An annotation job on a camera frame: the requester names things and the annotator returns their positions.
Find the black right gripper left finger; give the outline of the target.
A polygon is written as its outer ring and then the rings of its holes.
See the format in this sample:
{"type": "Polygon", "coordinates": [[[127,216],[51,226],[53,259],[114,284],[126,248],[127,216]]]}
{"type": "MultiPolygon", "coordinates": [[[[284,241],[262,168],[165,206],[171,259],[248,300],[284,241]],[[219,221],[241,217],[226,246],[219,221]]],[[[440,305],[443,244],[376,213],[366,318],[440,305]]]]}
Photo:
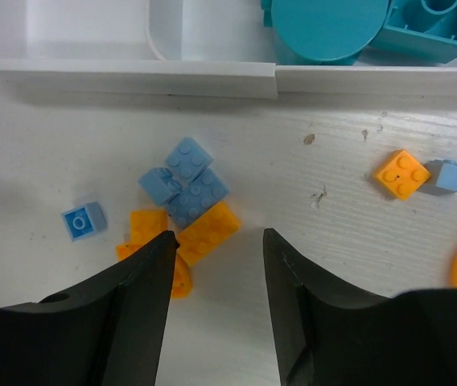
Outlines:
{"type": "Polygon", "coordinates": [[[0,385],[152,385],[178,248],[162,232],[72,287],[0,308],[0,385]]]}

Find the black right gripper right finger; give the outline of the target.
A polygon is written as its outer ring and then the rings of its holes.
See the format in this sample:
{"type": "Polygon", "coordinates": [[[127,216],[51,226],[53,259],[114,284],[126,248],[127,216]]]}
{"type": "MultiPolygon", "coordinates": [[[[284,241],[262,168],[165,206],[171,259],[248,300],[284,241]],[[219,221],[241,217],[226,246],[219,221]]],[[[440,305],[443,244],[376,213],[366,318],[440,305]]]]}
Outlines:
{"type": "Polygon", "coordinates": [[[457,385],[457,289],[382,297],[263,233],[284,385],[457,385]]]}

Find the teal rounded duplo block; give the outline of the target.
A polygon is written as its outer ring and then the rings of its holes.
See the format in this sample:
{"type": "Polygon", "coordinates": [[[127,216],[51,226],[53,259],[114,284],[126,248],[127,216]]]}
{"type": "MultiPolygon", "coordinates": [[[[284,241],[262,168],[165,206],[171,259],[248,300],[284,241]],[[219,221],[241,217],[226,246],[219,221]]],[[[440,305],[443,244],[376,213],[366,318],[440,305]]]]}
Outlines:
{"type": "Polygon", "coordinates": [[[352,65],[382,28],[386,0],[262,0],[282,65],[352,65]]]}

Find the teal long duplo brick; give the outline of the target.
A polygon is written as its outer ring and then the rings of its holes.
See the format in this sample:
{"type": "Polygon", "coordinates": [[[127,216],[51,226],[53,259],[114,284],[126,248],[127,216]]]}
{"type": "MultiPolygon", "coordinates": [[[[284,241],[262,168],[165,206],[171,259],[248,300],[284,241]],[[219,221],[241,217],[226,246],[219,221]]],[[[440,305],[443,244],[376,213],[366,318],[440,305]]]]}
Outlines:
{"type": "Polygon", "coordinates": [[[392,1],[370,45],[437,64],[457,58],[457,0],[392,1]]]}

